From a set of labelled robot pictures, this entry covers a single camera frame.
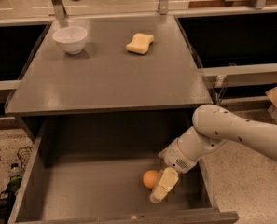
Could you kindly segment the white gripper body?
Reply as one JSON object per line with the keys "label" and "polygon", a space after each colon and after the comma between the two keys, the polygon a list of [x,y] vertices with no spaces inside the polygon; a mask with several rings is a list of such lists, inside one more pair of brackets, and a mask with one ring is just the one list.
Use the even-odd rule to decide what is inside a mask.
{"label": "white gripper body", "polygon": [[165,164],[174,168],[179,174],[185,174],[191,170],[198,161],[199,153],[188,141],[176,138],[168,148],[168,161]]}

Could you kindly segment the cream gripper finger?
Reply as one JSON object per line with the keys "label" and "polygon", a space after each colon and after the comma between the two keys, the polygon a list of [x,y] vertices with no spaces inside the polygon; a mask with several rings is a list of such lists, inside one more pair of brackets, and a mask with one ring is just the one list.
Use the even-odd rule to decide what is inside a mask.
{"label": "cream gripper finger", "polygon": [[150,201],[152,203],[160,203],[173,189],[178,180],[178,173],[172,167],[160,170],[159,179],[149,197]]}
{"label": "cream gripper finger", "polygon": [[164,148],[159,154],[158,157],[164,162],[168,161],[168,148]]}

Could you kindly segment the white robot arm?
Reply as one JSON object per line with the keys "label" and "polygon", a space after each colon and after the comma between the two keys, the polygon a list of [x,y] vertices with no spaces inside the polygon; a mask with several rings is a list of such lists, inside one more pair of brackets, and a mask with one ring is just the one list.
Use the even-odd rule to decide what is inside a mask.
{"label": "white robot arm", "polygon": [[166,167],[159,171],[150,201],[162,202],[181,174],[228,140],[277,161],[277,125],[241,118],[218,105],[201,105],[192,115],[192,126],[159,153]]}

